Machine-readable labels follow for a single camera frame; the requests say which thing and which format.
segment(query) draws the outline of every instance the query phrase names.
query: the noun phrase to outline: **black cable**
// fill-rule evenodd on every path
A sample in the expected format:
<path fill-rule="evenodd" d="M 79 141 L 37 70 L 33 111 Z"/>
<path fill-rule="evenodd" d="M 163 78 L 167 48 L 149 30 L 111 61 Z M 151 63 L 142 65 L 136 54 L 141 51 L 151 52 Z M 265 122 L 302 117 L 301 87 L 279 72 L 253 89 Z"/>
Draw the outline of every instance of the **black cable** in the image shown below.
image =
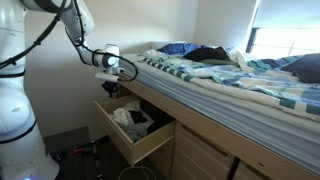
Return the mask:
<path fill-rule="evenodd" d="M 49 26 L 41 33 L 41 35 L 37 38 L 37 40 L 26 50 L 23 52 L 19 53 L 18 55 L 11 57 L 3 62 L 0 63 L 0 69 L 3 69 L 11 64 L 16 65 L 16 62 L 20 60 L 22 57 L 26 56 L 30 51 L 32 51 L 36 46 L 41 45 L 41 42 L 50 34 L 50 32 L 53 30 L 55 25 L 57 24 L 58 21 L 60 21 L 61 14 L 63 13 L 63 9 L 65 8 L 67 0 L 63 0 L 56 16 L 54 19 L 51 21 Z"/>
<path fill-rule="evenodd" d="M 130 78 L 129 80 L 121 80 L 119 79 L 119 81 L 123 81 L 123 82 L 128 82 L 128 81 L 133 81 L 134 79 L 136 79 L 136 77 L 138 76 L 138 67 L 131 61 L 129 61 L 128 59 L 126 58 L 123 58 L 122 56 L 117 56 L 115 54 L 112 54 L 112 53 L 108 53 L 108 52 L 97 52 L 97 51 L 92 51 L 91 49 L 89 49 L 87 46 L 84 45 L 84 41 L 85 41 L 85 38 L 84 38 L 84 29 L 83 29 L 83 23 L 82 23 L 82 19 L 81 19 L 81 13 L 80 13 L 80 10 L 79 10 L 79 6 L 78 6 L 78 3 L 77 3 L 77 0 L 73 0 L 74 1 L 74 4 L 75 4 L 75 7 L 76 7 L 76 10 L 77 10 L 77 15 L 78 15 L 78 18 L 79 18 L 79 21 L 80 21 L 80 28 L 81 28 L 81 41 L 79 42 L 79 44 L 74 44 L 74 46 L 81 46 L 83 47 L 84 49 L 86 49 L 87 51 L 91 52 L 93 55 L 94 54 L 100 54 L 100 55 L 109 55 L 109 56 L 112 56 L 112 57 L 116 57 L 116 58 L 119 58 L 127 63 L 129 63 L 134 69 L 135 69 L 135 75 Z"/>

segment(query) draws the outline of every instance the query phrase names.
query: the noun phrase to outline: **pillow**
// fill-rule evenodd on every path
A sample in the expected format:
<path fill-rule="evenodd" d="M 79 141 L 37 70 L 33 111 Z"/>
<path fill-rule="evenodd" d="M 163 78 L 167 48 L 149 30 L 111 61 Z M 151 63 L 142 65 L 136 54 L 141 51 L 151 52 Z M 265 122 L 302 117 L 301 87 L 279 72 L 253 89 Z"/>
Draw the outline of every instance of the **pillow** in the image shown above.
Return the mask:
<path fill-rule="evenodd" d="M 320 83 L 320 53 L 307 54 L 287 66 L 282 71 L 292 72 L 304 83 Z"/>
<path fill-rule="evenodd" d="M 157 49 L 157 51 L 166 53 L 168 55 L 173 55 L 173 54 L 185 55 L 198 48 L 200 48 L 200 46 L 194 43 L 171 43 L 171 44 L 165 45 L 160 49 Z"/>
<path fill-rule="evenodd" d="M 216 49 L 204 47 L 186 54 L 184 58 L 199 62 L 204 59 L 226 60 L 228 56 L 222 47 Z"/>

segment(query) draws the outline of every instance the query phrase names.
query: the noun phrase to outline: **window blind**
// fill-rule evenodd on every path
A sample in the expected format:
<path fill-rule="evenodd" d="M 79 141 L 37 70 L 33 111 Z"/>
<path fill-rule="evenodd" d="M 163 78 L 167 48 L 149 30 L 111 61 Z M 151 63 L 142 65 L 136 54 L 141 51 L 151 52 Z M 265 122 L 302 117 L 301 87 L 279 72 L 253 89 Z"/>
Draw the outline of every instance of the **window blind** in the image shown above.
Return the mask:
<path fill-rule="evenodd" d="M 320 0 L 261 0 L 256 28 L 319 28 Z"/>

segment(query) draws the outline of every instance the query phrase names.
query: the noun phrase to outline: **blue pillow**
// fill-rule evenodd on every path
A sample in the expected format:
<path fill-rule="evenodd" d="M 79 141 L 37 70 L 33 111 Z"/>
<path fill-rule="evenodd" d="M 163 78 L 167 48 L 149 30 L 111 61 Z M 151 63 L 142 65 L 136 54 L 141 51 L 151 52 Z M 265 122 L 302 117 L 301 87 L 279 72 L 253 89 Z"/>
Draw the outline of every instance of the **blue pillow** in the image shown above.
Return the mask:
<path fill-rule="evenodd" d="M 167 44 L 160 49 L 157 49 L 157 51 L 166 53 L 168 55 L 173 55 L 173 54 L 185 55 L 198 48 L 200 48 L 200 46 L 194 43 L 172 43 L 172 44 Z"/>
<path fill-rule="evenodd" d="M 320 83 L 320 53 L 304 55 L 281 70 L 292 72 L 304 83 Z"/>

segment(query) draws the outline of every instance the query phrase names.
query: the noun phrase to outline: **wooden bed frame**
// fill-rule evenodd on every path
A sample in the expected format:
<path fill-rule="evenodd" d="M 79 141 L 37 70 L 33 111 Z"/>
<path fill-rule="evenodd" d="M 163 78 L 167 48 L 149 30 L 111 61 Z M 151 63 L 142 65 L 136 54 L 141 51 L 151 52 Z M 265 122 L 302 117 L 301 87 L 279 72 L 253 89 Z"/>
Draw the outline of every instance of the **wooden bed frame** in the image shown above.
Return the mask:
<path fill-rule="evenodd" d="M 319 175 L 137 81 L 120 82 L 120 85 L 170 114 L 204 141 L 230 154 L 232 163 L 225 179 L 232 179 L 240 161 L 271 179 L 320 179 Z"/>

